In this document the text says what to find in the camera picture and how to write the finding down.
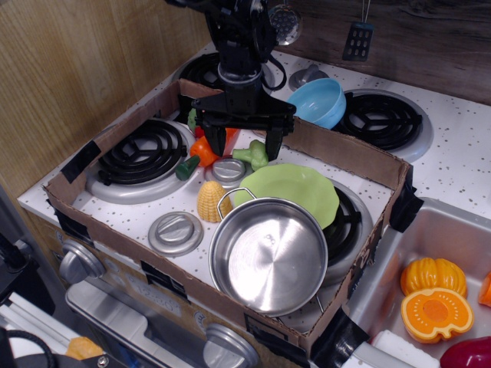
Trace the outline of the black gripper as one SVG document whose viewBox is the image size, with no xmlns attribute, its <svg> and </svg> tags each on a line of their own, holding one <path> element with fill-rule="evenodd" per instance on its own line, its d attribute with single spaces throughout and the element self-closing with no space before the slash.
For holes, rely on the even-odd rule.
<svg viewBox="0 0 491 368">
<path fill-rule="evenodd" d="M 227 84 L 219 94 L 192 102 L 196 123 L 217 156 L 226 148 L 226 129 L 264 130 L 269 161 L 277 159 L 284 135 L 294 131 L 295 106 L 269 95 L 261 82 L 247 86 Z"/>
</svg>

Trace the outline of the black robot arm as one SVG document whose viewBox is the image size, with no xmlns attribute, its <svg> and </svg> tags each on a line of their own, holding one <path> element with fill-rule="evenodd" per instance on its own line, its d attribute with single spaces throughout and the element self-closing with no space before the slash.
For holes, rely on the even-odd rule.
<svg viewBox="0 0 491 368">
<path fill-rule="evenodd" d="M 173 1 L 173 6 L 204 14 L 212 42 L 219 53 L 221 94 L 193 101 L 196 122 L 213 152 L 221 156 L 226 129 L 263 130 L 270 160 L 277 158 L 284 136 L 294 130 L 294 105 L 271 95 L 263 65 L 282 65 L 272 51 L 276 30 L 270 23 L 266 1 Z"/>
</svg>

